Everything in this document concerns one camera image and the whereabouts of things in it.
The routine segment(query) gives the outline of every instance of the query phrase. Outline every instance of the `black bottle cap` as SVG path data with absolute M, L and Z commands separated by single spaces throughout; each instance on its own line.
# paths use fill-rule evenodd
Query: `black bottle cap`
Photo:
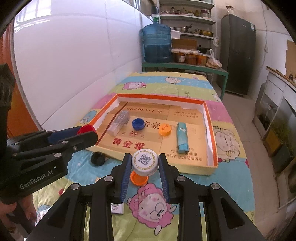
M 91 156 L 91 163 L 99 167 L 105 163 L 105 155 L 101 152 L 95 152 Z
M 159 9 L 155 5 L 151 8 L 151 14 L 159 14 Z

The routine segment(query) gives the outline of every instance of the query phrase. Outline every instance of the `white bottle cap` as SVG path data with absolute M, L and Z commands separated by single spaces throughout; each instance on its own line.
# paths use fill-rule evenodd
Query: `white bottle cap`
M 132 159 L 133 170 L 136 174 L 148 177 L 158 168 L 158 156 L 150 149 L 141 149 L 135 152 Z

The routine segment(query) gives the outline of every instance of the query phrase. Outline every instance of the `pink sheep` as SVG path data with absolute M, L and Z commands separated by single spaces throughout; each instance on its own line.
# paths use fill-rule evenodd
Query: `pink sheep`
M 133 90 L 138 88 L 146 88 L 146 83 L 143 82 L 127 82 L 123 86 L 123 90 Z
M 154 228 L 154 235 L 171 223 L 172 212 L 177 208 L 166 203 L 162 190 L 153 183 L 140 187 L 137 194 L 128 199 L 127 205 L 140 223 Z

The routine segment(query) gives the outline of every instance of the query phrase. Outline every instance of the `white wall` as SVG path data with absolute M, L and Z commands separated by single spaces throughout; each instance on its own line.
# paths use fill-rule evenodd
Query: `white wall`
M 292 40 L 288 34 L 286 28 L 274 14 L 272 10 L 267 10 L 263 4 L 263 10 L 261 0 L 214 0 L 217 11 L 217 27 L 218 36 L 221 37 L 221 21 L 220 19 L 226 14 L 226 6 L 233 6 L 235 13 L 238 17 L 243 18 L 256 26 L 256 47 L 255 47 L 255 60 L 254 68 L 251 78 L 251 83 L 248 91 L 248 95 L 256 100 L 260 86 L 266 81 L 267 70 L 266 66 L 278 69 L 283 74 L 286 73 L 286 49 L 287 39 Z M 264 59 L 264 47 L 265 47 L 265 21 L 267 25 L 267 49 L 265 61 Z M 212 9 L 212 17 L 215 19 L 215 8 Z M 217 57 L 220 56 L 220 47 L 217 48 Z
M 139 31 L 151 23 L 122 0 L 32 0 L 13 37 L 20 82 L 40 125 L 72 127 L 141 71 Z

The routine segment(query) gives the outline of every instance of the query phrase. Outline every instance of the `orange bottle cap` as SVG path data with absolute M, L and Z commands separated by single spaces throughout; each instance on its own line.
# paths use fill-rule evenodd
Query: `orange bottle cap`
M 143 177 L 136 174 L 134 171 L 131 172 L 130 175 L 131 182 L 136 186 L 144 186 L 148 182 L 148 177 Z
M 166 137 L 172 132 L 172 127 L 169 124 L 163 123 L 159 126 L 158 132 Z

